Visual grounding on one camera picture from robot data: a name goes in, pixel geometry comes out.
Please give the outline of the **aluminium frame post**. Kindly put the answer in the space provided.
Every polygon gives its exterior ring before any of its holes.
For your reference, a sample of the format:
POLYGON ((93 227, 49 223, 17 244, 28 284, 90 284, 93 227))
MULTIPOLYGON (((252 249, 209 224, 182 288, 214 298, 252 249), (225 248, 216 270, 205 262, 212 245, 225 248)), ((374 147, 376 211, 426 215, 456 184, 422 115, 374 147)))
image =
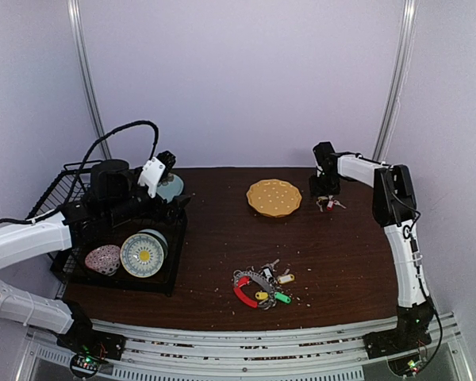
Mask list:
POLYGON ((376 161, 382 162, 386 160, 393 137, 393 131, 397 124, 398 112, 401 107, 401 91, 408 76, 412 55, 417 8, 418 1, 404 1, 390 90, 386 99, 386 106, 382 115, 382 122, 373 152, 373 159, 376 161))
POLYGON ((68 17, 75 43, 75 51, 79 63, 79 71, 83 81, 83 93, 90 114, 91 124, 97 138, 103 137, 105 130, 98 107, 98 100, 94 90, 94 84, 90 73, 90 63, 86 51, 83 22, 81 18, 80 1, 67 1, 68 17))

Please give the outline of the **right aluminium frame post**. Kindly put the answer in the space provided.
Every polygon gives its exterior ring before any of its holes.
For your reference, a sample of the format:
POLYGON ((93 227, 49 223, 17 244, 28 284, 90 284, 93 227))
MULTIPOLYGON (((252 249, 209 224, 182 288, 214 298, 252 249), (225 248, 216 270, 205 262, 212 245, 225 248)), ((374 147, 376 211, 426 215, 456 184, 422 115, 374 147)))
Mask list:
POLYGON ((397 124, 398 112, 401 107, 401 91, 408 76, 412 55, 417 8, 418 1, 404 1, 390 90, 386 99, 386 106, 382 115, 382 122, 373 152, 373 159, 376 161, 382 162, 386 160, 393 137, 393 131, 397 124))

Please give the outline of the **keyring bundle with coloured tags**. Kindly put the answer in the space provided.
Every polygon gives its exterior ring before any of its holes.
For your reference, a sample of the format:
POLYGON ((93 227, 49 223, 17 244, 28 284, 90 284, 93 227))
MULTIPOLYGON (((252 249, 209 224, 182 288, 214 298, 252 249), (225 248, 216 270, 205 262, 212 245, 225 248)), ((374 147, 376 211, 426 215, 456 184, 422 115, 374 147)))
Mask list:
POLYGON ((269 310, 278 302, 289 305, 292 298, 285 294, 280 284, 273 277, 273 269, 264 267, 261 271, 235 270, 232 275, 232 290, 234 295, 245 305, 255 310, 269 310), (255 284, 259 291, 266 294, 266 298, 251 298, 244 292, 244 288, 255 284))

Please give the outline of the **single silver key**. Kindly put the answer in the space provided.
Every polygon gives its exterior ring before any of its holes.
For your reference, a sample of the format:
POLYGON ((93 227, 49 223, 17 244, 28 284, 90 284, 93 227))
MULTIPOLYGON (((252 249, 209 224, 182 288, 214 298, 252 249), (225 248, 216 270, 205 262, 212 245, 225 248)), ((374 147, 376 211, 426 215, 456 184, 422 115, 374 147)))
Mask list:
POLYGON ((280 261, 280 259, 276 259, 273 262, 264 264, 263 267, 268 267, 270 269, 274 269, 274 267, 278 264, 279 261, 280 261))

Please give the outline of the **light blue flower plate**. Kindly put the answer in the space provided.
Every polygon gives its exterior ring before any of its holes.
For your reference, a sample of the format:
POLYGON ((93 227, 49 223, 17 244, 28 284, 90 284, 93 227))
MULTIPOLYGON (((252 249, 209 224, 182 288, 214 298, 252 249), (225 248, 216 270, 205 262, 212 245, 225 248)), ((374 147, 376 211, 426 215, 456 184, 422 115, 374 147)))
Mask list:
POLYGON ((184 190, 183 180, 176 174, 169 174, 164 181, 157 186, 156 193, 166 203, 172 202, 175 197, 180 196, 184 190))

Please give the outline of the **yellow dotted plate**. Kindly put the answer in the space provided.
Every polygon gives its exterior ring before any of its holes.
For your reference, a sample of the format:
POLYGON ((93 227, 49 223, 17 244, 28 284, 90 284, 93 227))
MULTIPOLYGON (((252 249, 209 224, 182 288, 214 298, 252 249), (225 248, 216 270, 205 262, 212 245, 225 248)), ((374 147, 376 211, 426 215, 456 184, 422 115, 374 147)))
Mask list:
POLYGON ((286 217, 299 209, 301 192, 281 179, 263 179, 253 183, 247 193, 248 205, 266 217, 286 217))

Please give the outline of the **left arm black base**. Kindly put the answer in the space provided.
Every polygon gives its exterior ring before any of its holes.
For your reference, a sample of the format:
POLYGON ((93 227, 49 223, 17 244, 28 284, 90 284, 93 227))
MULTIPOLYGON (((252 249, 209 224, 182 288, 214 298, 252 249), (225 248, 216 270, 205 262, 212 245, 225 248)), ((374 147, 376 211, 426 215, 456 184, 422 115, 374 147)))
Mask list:
POLYGON ((74 355, 69 368, 79 379, 89 379, 107 365, 109 360, 120 360, 126 338, 116 333, 94 329, 83 308, 76 302, 66 302, 73 322, 66 333, 56 333, 56 343, 70 349, 74 355))

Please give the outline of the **keys with red tag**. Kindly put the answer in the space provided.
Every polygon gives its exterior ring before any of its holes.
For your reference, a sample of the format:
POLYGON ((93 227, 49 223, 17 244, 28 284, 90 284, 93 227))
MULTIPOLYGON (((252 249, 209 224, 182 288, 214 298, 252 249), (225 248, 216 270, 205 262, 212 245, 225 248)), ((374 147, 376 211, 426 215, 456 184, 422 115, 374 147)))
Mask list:
POLYGON ((317 198, 316 204, 320 212, 333 211, 335 208, 347 209, 347 207, 333 196, 320 196, 317 198))

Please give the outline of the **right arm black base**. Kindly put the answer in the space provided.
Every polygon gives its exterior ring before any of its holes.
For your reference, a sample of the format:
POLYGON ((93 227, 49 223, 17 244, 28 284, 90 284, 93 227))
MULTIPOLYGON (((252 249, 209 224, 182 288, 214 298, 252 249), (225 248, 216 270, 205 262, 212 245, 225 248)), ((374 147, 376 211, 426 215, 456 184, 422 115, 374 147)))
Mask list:
POLYGON ((443 326, 431 298, 420 305, 409 308, 397 307, 397 324, 393 329, 371 332, 363 337, 370 360, 385 356, 400 355, 416 350, 416 354, 395 357, 388 361, 389 369, 403 378, 420 374, 435 358, 443 339, 443 326), (436 318, 439 338, 432 354, 428 346, 432 343, 430 322, 436 318))

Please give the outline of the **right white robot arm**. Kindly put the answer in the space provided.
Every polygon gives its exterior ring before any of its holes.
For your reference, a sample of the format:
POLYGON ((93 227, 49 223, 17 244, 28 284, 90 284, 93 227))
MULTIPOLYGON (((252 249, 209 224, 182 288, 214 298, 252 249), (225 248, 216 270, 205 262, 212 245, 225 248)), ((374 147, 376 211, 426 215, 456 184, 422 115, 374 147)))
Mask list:
POLYGON ((371 356, 415 349, 432 342, 428 327, 436 309, 424 278, 417 239, 420 211, 409 169, 386 164, 359 153, 336 152, 329 141, 313 147, 317 172, 309 178, 312 196, 333 201, 346 179, 372 188, 372 214, 390 244, 397 277, 397 325, 368 333, 364 342, 371 356))

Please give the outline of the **left aluminium frame post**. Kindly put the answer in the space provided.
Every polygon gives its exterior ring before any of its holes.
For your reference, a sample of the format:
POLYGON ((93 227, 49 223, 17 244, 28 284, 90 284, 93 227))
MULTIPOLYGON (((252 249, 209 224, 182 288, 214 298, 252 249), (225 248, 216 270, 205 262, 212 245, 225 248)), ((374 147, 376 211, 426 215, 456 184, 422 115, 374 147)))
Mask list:
POLYGON ((79 63, 79 71, 83 81, 83 93, 90 114, 91 124, 97 138, 103 137, 105 130, 98 107, 98 100, 94 90, 94 84, 90 73, 90 63, 86 51, 83 22, 81 18, 80 1, 67 1, 68 17, 75 43, 75 51, 79 63))

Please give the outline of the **aluminium slotted front rail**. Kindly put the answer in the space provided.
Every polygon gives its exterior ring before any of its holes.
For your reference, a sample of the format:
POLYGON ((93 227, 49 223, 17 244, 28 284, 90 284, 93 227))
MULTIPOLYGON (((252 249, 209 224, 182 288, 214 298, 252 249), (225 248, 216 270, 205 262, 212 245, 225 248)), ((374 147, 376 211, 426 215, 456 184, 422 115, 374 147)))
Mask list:
POLYGON ((125 337, 120 360, 93 380, 472 380, 453 314, 430 325, 432 344, 372 359, 365 334, 393 317, 347 325, 267 331, 188 331, 94 321, 125 337))

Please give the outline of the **red patterned plate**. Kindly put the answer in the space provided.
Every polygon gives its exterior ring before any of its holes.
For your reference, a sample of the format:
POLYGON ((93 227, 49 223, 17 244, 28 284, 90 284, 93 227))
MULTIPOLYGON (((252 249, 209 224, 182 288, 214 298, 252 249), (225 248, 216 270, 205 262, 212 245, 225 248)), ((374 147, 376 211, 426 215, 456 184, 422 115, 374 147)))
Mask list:
POLYGON ((121 249, 114 244, 107 244, 92 250, 85 258, 85 265, 101 275, 114 275, 121 265, 121 249))

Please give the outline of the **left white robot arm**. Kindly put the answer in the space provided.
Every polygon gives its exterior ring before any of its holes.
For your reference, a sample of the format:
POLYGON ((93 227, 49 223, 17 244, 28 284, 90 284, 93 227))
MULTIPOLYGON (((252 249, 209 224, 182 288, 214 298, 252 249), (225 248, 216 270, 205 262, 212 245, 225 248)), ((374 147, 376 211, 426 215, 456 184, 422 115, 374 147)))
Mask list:
MULTIPOLYGON (((0 271, 51 252, 95 248, 97 243, 105 248, 104 240, 131 221, 175 223, 190 196, 171 168, 160 157, 138 168, 125 160, 81 167, 90 176, 81 198, 24 221, 0 222, 0 271)), ((0 318, 67 335, 80 352, 98 346, 97 333, 77 305, 43 298, 1 280, 0 318)))

